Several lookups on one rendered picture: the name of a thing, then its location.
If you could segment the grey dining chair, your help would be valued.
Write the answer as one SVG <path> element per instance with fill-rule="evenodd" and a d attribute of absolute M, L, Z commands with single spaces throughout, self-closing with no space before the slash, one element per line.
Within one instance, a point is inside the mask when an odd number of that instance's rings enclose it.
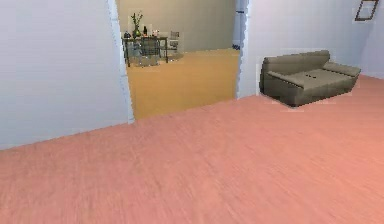
<path fill-rule="evenodd" d="M 179 37 L 180 37 L 180 33 L 178 31 L 170 32 L 167 49 L 171 51 L 173 54 L 178 53 Z"/>

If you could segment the dark dining chair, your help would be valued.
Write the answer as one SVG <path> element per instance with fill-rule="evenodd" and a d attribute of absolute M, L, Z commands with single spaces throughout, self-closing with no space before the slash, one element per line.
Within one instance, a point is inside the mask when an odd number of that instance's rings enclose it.
<path fill-rule="evenodd" d="M 141 39 L 139 63 L 142 67 L 156 66 L 159 59 L 159 43 L 155 37 Z"/>

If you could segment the dark dining table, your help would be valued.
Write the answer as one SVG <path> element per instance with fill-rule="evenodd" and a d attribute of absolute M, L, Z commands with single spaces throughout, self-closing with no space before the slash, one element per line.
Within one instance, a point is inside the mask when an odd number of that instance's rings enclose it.
<path fill-rule="evenodd" d="M 140 38 L 121 38 L 124 52 L 125 64 L 131 66 L 131 57 L 137 56 L 139 59 L 149 58 L 151 56 L 161 56 L 161 52 L 165 52 L 165 62 L 169 61 L 168 58 L 168 38 L 167 37 L 140 37 Z M 129 46 L 138 51 L 138 54 L 129 54 Z"/>

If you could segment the green house plant in vase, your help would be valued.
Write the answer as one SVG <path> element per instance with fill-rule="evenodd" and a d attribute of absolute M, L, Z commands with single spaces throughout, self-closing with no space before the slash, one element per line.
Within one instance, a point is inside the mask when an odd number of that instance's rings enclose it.
<path fill-rule="evenodd" d="M 138 13 L 134 13 L 132 16 L 131 16 L 131 19 L 132 19 L 132 22 L 133 22 L 133 25 L 134 25 L 134 30 L 132 32 L 132 36 L 134 38 L 137 38 L 141 35 L 141 32 L 140 32 L 140 21 L 141 19 L 143 18 L 143 15 L 141 12 L 138 12 Z"/>

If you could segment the olive grey sofa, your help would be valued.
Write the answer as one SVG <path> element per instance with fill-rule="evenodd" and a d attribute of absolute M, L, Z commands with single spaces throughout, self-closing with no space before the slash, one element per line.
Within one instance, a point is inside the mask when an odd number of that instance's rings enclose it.
<path fill-rule="evenodd" d="M 328 50 L 265 57 L 259 88 L 290 107 L 348 93 L 361 69 L 330 60 Z"/>

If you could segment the dark framed wall picture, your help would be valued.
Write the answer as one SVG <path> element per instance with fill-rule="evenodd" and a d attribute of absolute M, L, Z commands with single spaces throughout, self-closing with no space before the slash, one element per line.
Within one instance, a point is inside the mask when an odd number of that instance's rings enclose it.
<path fill-rule="evenodd" d="M 374 18 L 376 9 L 380 0 L 360 0 L 357 9 L 355 20 L 356 21 L 369 21 Z"/>

